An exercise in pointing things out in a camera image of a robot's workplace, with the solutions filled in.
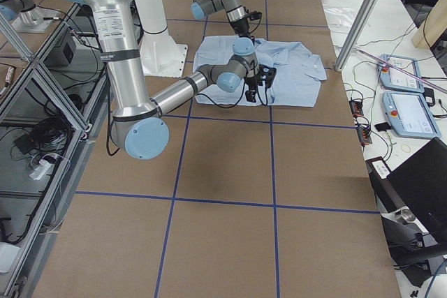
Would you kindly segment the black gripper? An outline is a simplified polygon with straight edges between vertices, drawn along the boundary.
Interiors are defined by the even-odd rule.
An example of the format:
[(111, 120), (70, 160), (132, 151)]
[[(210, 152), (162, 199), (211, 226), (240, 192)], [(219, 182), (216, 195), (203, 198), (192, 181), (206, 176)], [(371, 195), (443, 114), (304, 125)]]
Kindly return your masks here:
[(230, 21), (230, 25), (233, 28), (235, 34), (239, 37), (251, 38), (251, 33), (249, 31), (249, 22), (247, 18)]
[(245, 91), (247, 102), (255, 103), (257, 98), (260, 100), (259, 87), (263, 86), (263, 78), (261, 76), (246, 77), (244, 83), (248, 86)]

